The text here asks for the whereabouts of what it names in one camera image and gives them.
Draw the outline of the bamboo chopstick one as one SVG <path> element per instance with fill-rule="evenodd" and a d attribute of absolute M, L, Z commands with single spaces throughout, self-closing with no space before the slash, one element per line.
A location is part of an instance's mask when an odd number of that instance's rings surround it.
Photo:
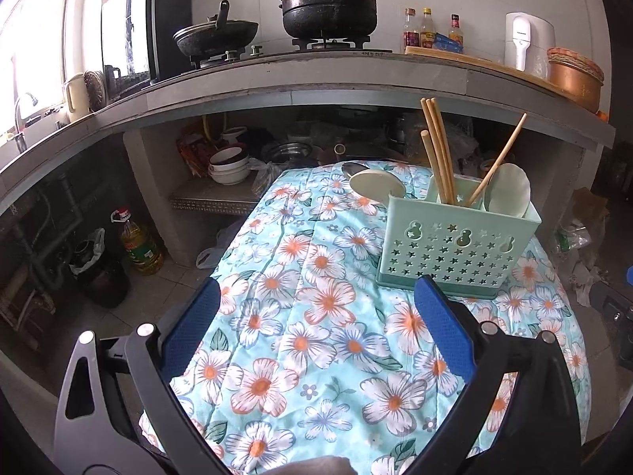
<path fill-rule="evenodd" d="M 493 175 L 497 173 L 498 168 L 501 166 L 505 157 L 508 155 L 512 146 L 516 142 L 516 139 L 518 135 L 520 135 L 521 130 L 523 130 L 523 125 L 525 124 L 527 118 L 528 118 L 528 115 L 526 113 L 523 113 L 523 116 L 520 117 L 518 124 L 516 124 L 514 131 L 512 132 L 511 136 L 508 138 L 508 141 L 505 143 L 503 149 L 498 154 L 498 157 L 496 157 L 496 160 L 493 162 L 493 165 L 490 166 L 490 169 L 486 173 L 485 177 L 481 180 L 479 185 L 475 188 L 473 193 L 470 195 L 470 198 L 466 201 L 467 207 L 471 207 L 483 194 L 484 190 L 489 185 L 491 179 L 493 179 Z"/>

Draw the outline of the dark sauce bottle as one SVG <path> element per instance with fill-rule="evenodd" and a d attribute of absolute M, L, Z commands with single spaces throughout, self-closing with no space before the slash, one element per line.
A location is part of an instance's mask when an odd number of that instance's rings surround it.
<path fill-rule="evenodd" d="M 404 28 L 402 29 L 402 51 L 406 51 L 409 46 L 420 47 L 419 27 L 417 27 L 416 10 L 413 8 L 404 9 Z"/>

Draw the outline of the bamboo chopstick five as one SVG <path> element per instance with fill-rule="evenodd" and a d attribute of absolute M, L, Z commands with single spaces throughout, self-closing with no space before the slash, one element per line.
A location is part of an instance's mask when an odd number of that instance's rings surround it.
<path fill-rule="evenodd" d="M 449 154 L 445 126 L 436 99 L 422 99 L 426 121 L 429 127 L 431 144 L 434 146 L 434 158 L 437 167 L 434 169 L 434 177 L 442 203 L 455 205 L 456 193 L 454 186 L 453 165 Z"/>

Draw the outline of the cream rice paddle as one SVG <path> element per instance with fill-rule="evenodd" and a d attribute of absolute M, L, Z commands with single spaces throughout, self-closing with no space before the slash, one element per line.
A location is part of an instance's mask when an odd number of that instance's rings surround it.
<path fill-rule="evenodd" d="M 379 169 L 364 169 L 350 178 L 351 189 L 363 198 L 387 207 L 390 198 L 404 198 L 406 188 L 395 175 Z"/>

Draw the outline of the bamboo chopstick three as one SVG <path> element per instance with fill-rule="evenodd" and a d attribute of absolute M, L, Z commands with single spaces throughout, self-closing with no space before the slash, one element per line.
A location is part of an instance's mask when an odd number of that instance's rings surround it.
<path fill-rule="evenodd" d="M 447 184 L 447 192 L 449 192 L 449 199 L 451 200 L 452 205 L 457 204 L 456 191 L 455 191 L 455 183 L 454 183 L 454 174 L 453 174 L 453 165 L 451 152 L 449 151 L 449 142 L 447 141 L 447 136 L 445 132 L 444 121 L 439 109 L 439 105 L 436 98 L 432 98 L 429 100 L 429 106 L 434 113 L 434 120 L 436 121 L 436 129 L 438 131 L 439 137 L 442 142 L 443 149 L 443 161 L 446 172 L 446 184 Z"/>

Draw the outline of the black cabinet appliance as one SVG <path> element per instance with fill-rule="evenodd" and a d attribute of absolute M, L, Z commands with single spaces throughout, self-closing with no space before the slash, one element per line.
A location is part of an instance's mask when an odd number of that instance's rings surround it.
<path fill-rule="evenodd" d="M 174 34 L 192 25 L 191 0 L 107 0 L 102 63 L 113 98 L 191 69 Z"/>

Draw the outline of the bamboo chopstick two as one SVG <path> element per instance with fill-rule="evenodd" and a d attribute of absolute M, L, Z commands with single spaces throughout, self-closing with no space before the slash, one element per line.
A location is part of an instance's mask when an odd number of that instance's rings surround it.
<path fill-rule="evenodd" d="M 434 104 L 429 99 L 422 98 L 421 106 L 428 127 L 428 134 L 423 135 L 423 143 L 427 149 L 427 157 L 434 172 L 434 178 L 436 178 L 438 193 L 443 204 L 451 204 L 452 194 L 451 185 L 449 184 L 449 173 L 445 164 L 443 139 L 440 134 L 437 116 L 434 112 Z"/>

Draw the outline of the cooking oil bottle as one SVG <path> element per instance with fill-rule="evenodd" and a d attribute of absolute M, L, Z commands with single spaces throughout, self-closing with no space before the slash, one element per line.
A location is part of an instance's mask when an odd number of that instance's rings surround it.
<path fill-rule="evenodd" d="M 163 266 L 163 254 L 151 234 L 132 219 L 129 209 L 113 211 L 110 222 L 119 226 L 119 239 L 132 266 L 142 275 L 156 274 Z"/>

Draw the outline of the cream thermos jug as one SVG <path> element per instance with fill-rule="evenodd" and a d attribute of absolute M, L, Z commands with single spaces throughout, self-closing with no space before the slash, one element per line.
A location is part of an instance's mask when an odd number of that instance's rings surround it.
<path fill-rule="evenodd" d="M 83 73 L 77 73 L 63 85 L 66 116 L 75 122 L 90 114 L 90 101 Z"/>

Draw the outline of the wooden cutting board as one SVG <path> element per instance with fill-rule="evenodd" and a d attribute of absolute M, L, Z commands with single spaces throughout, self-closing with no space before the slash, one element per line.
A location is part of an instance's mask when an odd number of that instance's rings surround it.
<path fill-rule="evenodd" d="M 529 73 L 518 71 L 514 68 L 507 67 L 502 63 L 493 62 L 488 59 L 483 59 L 479 57 L 473 57 L 465 54 L 457 54 L 451 53 L 450 51 L 444 51 L 439 49 L 425 48 L 425 47 L 417 47 L 417 46 L 407 46 L 404 50 L 404 54 L 408 56 L 415 57 L 423 57 L 428 59 L 436 59 L 443 61 L 452 61 L 457 62 L 459 65 L 467 65 L 471 68 L 479 68 L 486 69 L 496 73 L 501 73 L 507 76 L 511 76 L 517 78 L 517 80 L 522 80 L 523 82 L 538 86 L 547 91 L 553 92 L 556 95 L 561 95 L 561 97 L 567 98 L 571 100 L 572 96 L 563 89 L 557 87 L 552 84 L 548 80 L 543 80 L 538 76 L 534 76 Z"/>

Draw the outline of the stack of white bowls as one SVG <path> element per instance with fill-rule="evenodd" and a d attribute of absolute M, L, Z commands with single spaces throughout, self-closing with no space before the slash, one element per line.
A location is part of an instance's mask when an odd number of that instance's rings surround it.
<path fill-rule="evenodd" d="M 243 146 L 234 145 L 214 154 L 208 165 L 208 174 L 222 186 L 235 186 L 249 176 L 249 154 Z"/>

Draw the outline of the bamboo chopstick four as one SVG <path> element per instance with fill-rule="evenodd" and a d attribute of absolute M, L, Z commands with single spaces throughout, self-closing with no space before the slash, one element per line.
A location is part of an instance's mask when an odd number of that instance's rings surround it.
<path fill-rule="evenodd" d="M 430 132 L 428 130 L 423 130 L 421 132 L 421 139 L 427 153 L 427 158 L 430 163 L 432 173 L 434 174 L 434 181 L 436 182 L 440 201 L 442 204 L 446 204 L 447 197 L 443 184 L 442 171 L 438 162 L 436 150 L 434 150 L 434 143 L 432 142 Z"/>

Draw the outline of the white shell-shaped spoon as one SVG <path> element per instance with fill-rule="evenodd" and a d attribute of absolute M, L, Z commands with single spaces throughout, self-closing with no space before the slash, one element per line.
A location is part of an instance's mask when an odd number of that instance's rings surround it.
<path fill-rule="evenodd" d="M 486 191 L 486 209 L 499 215 L 521 218 L 530 204 L 531 184 L 525 171 L 513 163 L 498 169 Z"/>

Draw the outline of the yellow cap sauce bottle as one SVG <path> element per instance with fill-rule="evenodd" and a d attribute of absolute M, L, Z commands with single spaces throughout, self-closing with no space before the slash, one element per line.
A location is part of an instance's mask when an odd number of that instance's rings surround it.
<path fill-rule="evenodd" d="M 432 18 L 432 11 L 430 8 L 424 8 L 421 30 L 419 30 L 419 43 L 424 48 L 432 48 L 434 42 L 436 42 L 436 26 Z"/>

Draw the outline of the red cap sauce bottle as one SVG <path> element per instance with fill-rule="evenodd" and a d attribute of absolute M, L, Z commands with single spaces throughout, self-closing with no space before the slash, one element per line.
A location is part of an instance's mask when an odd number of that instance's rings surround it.
<path fill-rule="evenodd" d="M 460 28 L 460 17 L 458 14 L 451 15 L 451 28 L 449 28 L 449 39 L 464 48 L 464 33 Z"/>

